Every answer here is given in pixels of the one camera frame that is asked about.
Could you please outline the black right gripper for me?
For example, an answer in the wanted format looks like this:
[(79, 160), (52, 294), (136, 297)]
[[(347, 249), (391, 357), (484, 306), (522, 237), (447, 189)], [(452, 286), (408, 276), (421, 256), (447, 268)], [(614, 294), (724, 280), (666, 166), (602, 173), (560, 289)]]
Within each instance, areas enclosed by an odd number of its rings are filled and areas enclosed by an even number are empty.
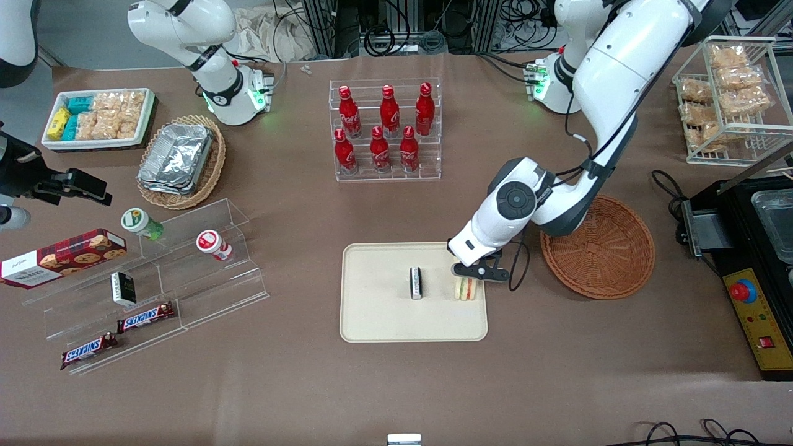
[[(1, 132), (1, 195), (12, 198), (31, 192), (47, 178), (47, 165), (42, 153), (34, 145)], [(55, 175), (62, 190), (37, 187), (34, 199), (59, 206), (62, 198), (82, 198), (102, 206), (110, 206), (113, 195), (107, 193), (107, 183), (76, 168)], [(104, 194), (101, 198), (91, 194)]]

